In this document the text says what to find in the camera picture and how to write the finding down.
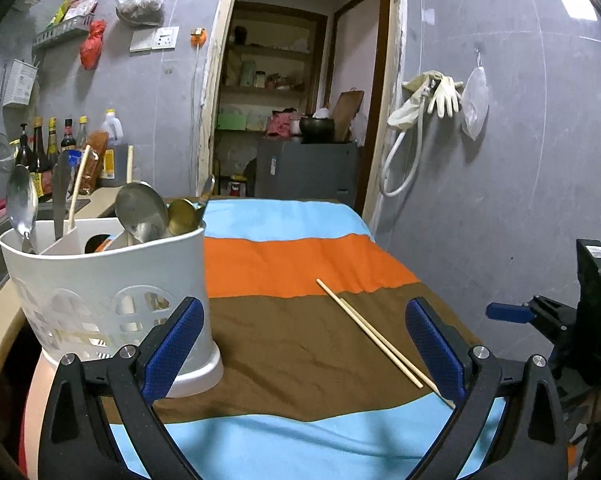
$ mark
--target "gray refrigerator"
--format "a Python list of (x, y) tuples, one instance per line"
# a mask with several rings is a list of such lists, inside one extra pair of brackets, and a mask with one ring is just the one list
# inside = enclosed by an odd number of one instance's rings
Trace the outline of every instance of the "gray refrigerator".
[(263, 137), (256, 157), (257, 198), (332, 199), (354, 207), (358, 147), (354, 142), (302, 144)]

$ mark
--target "metal screw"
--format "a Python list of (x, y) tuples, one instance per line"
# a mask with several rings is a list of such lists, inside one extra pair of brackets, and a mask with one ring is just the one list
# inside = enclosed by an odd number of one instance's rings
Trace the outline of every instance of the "metal screw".
[(71, 365), (74, 362), (74, 354), (65, 354), (60, 358), (60, 362), (65, 366)]
[(487, 359), (489, 357), (489, 350), (484, 346), (474, 346), (474, 355), (479, 359)]
[(547, 361), (542, 355), (535, 355), (534, 357), (532, 357), (532, 363), (534, 363), (539, 368), (543, 368), (547, 364)]
[(123, 359), (129, 359), (130, 357), (134, 357), (136, 353), (136, 347), (134, 345), (125, 345), (118, 352), (119, 356)]

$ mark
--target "blue gripper pad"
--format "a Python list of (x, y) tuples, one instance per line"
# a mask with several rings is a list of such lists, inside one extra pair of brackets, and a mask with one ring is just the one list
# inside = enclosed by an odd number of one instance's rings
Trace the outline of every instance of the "blue gripper pad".
[(441, 395), (458, 406), (467, 394), (463, 366), (418, 300), (407, 303), (405, 324)]
[(536, 317), (528, 306), (511, 305), (507, 303), (490, 303), (485, 309), (489, 319), (509, 321), (511, 323), (529, 323)]
[(148, 404), (167, 396), (187, 354), (200, 335), (204, 321), (202, 303), (192, 298), (145, 366), (145, 382), (140, 392)]

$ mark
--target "cutting board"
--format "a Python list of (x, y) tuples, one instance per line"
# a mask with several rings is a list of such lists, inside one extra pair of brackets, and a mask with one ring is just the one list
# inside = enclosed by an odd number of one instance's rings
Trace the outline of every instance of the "cutting board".
[(336, 142), (343, 142), (347, 138), (349, 125), (358, 113), (364, 95), (365, 92), (362, 90), (350, 90), (349, 92), (342, 92), (338, 96), (337, 105), (332, 111), (332, 119), (336, 125), (334, 134)]

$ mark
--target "blue stripe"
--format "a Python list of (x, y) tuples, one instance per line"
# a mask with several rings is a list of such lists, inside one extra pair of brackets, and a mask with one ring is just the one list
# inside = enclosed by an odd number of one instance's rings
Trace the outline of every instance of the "blue stripe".
[[(495, 400), (460, 478), (476, 471), (494, 438), (505, 402)], [(241, 415), (167, 424), (205, 480), (404, 480), (450, 416), (435, 394), (389, 410), (299, 422)], [(112, 431), (128, 467), (148, 476), (120, 424)]]
[(340, 238), (349, 234), (372, 236), (353, 209), (331, 202), (212, 200), (205, 211), (205, 223), (208, 237), (254, 242)]

